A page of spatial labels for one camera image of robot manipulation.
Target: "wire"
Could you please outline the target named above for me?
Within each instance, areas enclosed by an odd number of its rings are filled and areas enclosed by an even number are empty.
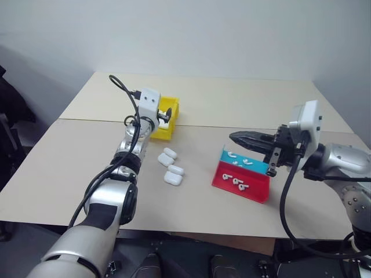
[[[342,254],[342,253],[343,253],[346,242],[348,242],[348,240],[349,240],[352,236],[353,236],[353,232],[351,232],[349,235],[347,235],[347,236],[343,239],[343,241],[341,242],[341,245],[340,245],[339,254]],[[347,272],[345,271],[345,263],[344,263],[344,260],[340,259],[340,260],[339,260],[339,265],[340,265],[341,274],[343,274],[344,278],[348,278],[348,274],[347,274]]]
[[[132,143],[130,145],[129,151],[126,152],[125,155],[120,158],[120,160],[118,160],[114,165],[111,165],[110,167],[102,170],[100,173],[98,173],[98,175],[96,175],[91,180],[91,182],[89,183],[89,185],[88,185],[88,187],[85,191],[85,195],[84,195],[83,199],[81,200],[80,204],[76,208],[75,213],[72,216],[70,223],[68,224],[68,229],[70,229],[74,226],[75,221],[77,219],[77,216],[79,215],[80,211],[84,207],[86,201],[93,195],[94,191],[100,186],[101,182],[103,180],[105,180],[107,177],[109,177],[109,175],[113,172],[113,170],[116,169],[117,167],[119,167],[126,160],[128,155],[134,150],[134,147],[138,142],[139,130],[140,130],[140,117],[139,117],[138,107],[137,107],[137,105],[136,105],[136,103],[135,103],[135,101],[132,97],[131,92],[125,87],[125,85],[116,76],[110,75],[109,79],[116,86],[118,86],[121,90],[123,90],[128,95],[128,97],[130,98],[130,101],[132,102],[132,104],[134,106],[136,119],[135,119],[134,116],[132,117],[135,121],[134,124],[133,124],[134,125],[133,140],[132,140]]]
[[[347,178],[347,177],[336,177],[332,175],[326,175],[322,177],[324,180],[332,180],[332,181],[354,181],[354,182],[371,182],[371,178]]]
[[[301,159],[301,156],[300,155],[296,155],[295,156],[294,162],[293,162],[292,167],[291,167],[291,171],[290,171],[290,173],[288,175],[288,178],[287,178],[287,180],[285,182],[285,186],[283,187],[283,190],[282,190],[281,200],[279,202],[279,216],[281,218],[282,226],[283,226],[285,232],[290,237],[290,239],[294,243],[296,243],[297,245],[299,245],[302,249],[304,249],[306,252],[309,252],[309,253],[311,253],[313,255],[316,255],[316,256],[319,256],[319,257],[324,257],[324,258],[327,258],[327,259],[353,259],[353,258],[359,258],[359,257],[363,257],[363,256],[366,256],[366,255],[369,255],[371,253],[371,250],[370,249],[363,250],[363,251],[357,252],[357,253],[341,254],[341,255],[336,255],[336,254],[330,254],[330,253],[321,252],[321,251],[318,251],[316,249],[313,249],[313,248],[308,247],[305,244],[301,243],[293,235],[293,233],[291,232],[291,230],[290,230],[290,228],[288,226],[288,223],[286,221],[285,204],[286,204],[286,197],[288,195],[288,192],[289,192],[291,183],[292,183],[292,181],[294,179],[294,175],[296,173],[296,170],[297,170],[297,168],[299,166],[300,159]]]

